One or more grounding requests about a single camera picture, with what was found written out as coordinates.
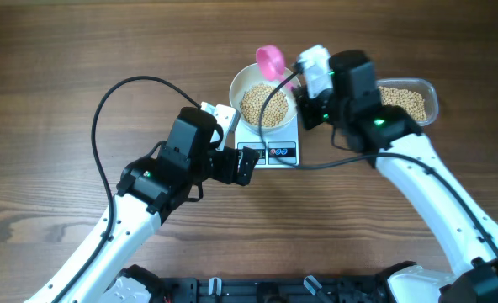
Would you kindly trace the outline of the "pink plastic scoop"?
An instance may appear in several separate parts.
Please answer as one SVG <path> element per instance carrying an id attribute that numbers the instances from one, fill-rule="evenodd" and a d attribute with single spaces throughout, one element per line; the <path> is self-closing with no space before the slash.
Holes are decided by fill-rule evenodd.
<path id="1" fill-rule="evenodd" d="M 284 81 L 286 65 L 281 50 L 275 45 L 265 45 L 256 51 L 256 63 L 268 81 Z"/>

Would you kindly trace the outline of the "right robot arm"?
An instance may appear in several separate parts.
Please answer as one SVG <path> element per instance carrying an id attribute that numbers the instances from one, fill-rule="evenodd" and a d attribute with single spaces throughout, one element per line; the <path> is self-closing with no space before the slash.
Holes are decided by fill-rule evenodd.
<path id="1" fill-rule="evenodd" d="M 381 279 L 390 302 L 498 302 L 498 224 L 443 164 L 423 129 L 382 102 L 374 64 L 360 50 L 332 55 L 320 45 L 295 65 L 303 126 L 338 128 L 353 161 L 365 160 L 413 205 L 438 240 L 449 273 L 405 262 Z"/>

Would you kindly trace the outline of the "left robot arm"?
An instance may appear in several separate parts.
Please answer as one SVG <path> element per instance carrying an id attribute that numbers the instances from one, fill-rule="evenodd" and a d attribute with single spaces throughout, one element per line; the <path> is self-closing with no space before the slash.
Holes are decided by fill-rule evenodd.
<path id="1" fill-rule="evenodd" d="M 33 302 L 160 302 L 159 280 L 129 258 L 208 178 L 245 186 L 258 154 L 226 146 L 239 112 L 228 106 L 185 107 L 166 141 L 122 172 L 108 207 L 62 268 L 31 297 Z"/>

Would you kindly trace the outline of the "white digital kitchen scale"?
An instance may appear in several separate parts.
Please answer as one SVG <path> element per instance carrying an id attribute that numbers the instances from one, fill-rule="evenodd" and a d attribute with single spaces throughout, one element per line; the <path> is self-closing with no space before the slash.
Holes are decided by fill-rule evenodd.
<path id="1" fill-rule="evenodd" d="M 299 164 L 299 133 L 297 118 L 286 126 L 263 135 L 262 144 L 258 133 L 242 121 L 235 131 L 236 149 L 248 147 L 259 153 L 255 169 L 292 168 Z"/>

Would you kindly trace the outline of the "white bowl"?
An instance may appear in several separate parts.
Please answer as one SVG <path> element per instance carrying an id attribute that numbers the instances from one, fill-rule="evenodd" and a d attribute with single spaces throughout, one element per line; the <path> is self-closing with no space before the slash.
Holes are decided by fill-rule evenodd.
<path id="1" fill-rule="evenodd" d="M 284 71 L 279 80 L 268 81 L 257 64 L 242 69 L 230 85 L 230 106 L 241 114 L 241 122 L 252 132 L 258 133 L 262 106 L 271 92 L 292 72 Z M 295 98 L 291 86 L 299 86 L 295 77 L 280 88 L 270 99 L 262 116 L 262 133 L 280 130 L 297 116 Z"/>

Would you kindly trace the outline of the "clear plastic soybean container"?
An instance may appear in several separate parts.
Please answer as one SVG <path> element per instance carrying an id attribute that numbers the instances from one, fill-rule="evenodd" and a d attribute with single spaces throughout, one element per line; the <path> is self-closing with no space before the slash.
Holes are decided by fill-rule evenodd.
<path id="1" fill-rule="evenodd" d="M 420 78 L 388 78 L 377 81 L 384 105 L 400 106 L 420 126 L 433 123 L 439 114 L 435 88 Z"/>

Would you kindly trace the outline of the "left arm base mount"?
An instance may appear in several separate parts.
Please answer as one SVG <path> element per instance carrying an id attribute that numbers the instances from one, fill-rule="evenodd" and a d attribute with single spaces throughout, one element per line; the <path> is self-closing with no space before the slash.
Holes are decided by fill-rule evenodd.
<path id="1" fill-rule="evenodd" d="M 163 303 L 164 299 L 163 282 L 152 272 L 132 265 L 119 271 L 98 303 Z"/>

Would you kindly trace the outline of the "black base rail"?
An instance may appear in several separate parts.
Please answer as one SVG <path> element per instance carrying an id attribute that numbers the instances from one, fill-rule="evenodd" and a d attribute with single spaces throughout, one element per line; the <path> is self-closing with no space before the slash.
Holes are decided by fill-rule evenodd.
<path id="1" fill-rule="evenodd" d="M 323 279 L 164 279 L 169 303 L 388 302 L 378 275 Z"/>

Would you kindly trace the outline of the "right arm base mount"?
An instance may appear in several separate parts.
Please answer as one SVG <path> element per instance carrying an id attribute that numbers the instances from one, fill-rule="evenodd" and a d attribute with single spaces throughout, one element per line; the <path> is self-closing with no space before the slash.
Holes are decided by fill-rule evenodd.
<path id="1" fill-rule="evenodd" d="M 388 302 L 438 303 L 440 289 L 451 285 L 457 276 L 425 269 L 412 261 L 404 261 L 378 274 L 388 294 Z"/>

